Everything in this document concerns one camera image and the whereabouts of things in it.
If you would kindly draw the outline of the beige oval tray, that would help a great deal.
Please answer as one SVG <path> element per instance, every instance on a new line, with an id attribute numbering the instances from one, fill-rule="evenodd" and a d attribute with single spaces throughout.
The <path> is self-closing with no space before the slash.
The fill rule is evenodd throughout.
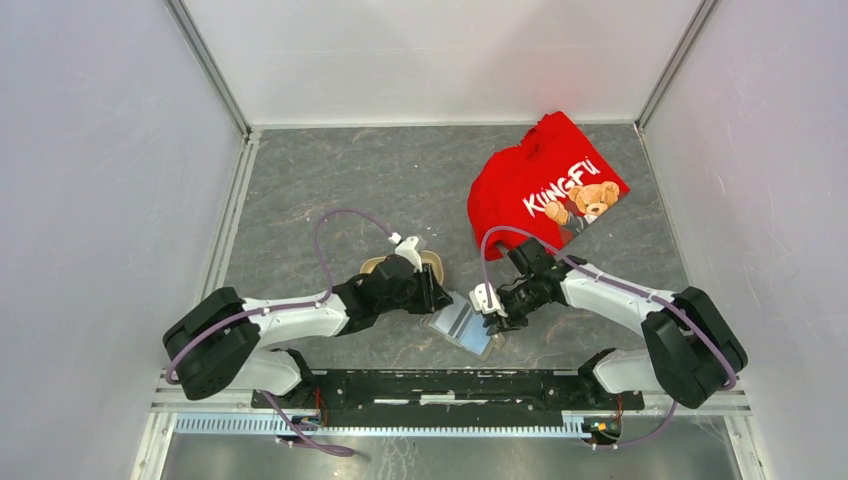
<path id="1" fill-rule="evenodd" d="M 424 250 L 420 253 L 420 257 L 422 259 L 423 265 L 429 265 L 435 275 L 435 278 L 438 283 L 445 283 L 445 269 L 442 262 L 441 257 L 433 251 Z M 360 267 L 360 274 L 369 274 L 371 273 L 375 267 L 385 260 L 385 256 L 374 257 L 366 260 Z"/>

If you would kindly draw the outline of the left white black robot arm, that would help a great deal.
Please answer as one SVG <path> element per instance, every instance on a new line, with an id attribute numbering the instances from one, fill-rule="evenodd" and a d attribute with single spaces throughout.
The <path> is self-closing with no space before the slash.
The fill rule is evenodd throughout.
<path id="1" fill-rule="evenodd" d="M 388 313 L 428 315 L 452 303 L 430 264 L 415 266 L 396 254 L 369 272 L 306 297 L 250 299 L 221 287 L 163 335 L 170 359 L 165 380 L 192 401 L 239 387 L 264 390 L 290 407 L 302 407 L 313 397 L 314 381 L 286 343 L 352 335 Z"/>

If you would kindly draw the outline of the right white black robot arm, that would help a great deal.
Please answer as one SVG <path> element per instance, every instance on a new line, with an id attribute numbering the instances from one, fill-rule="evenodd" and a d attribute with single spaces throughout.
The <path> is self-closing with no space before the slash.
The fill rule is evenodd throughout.
<path id="1" fill-rule="evenodd" d="M 580 400 L 602 408 L 617 394 L 659 390 L 697 409 L 733 388 L 749 364 L 746 350 L 702 289 L 651 289 L 600 270 L 572 255 L 553 254 L 530 238 L 509 251 L 519 272 L 513 287 L 477 285 L 470 293 L 488 334 L 519 330 L 530 314 L 559 304 L 600 315 L 637 334 L 641 349 L 608 348 L 586 361 L 577 382 Z"/>

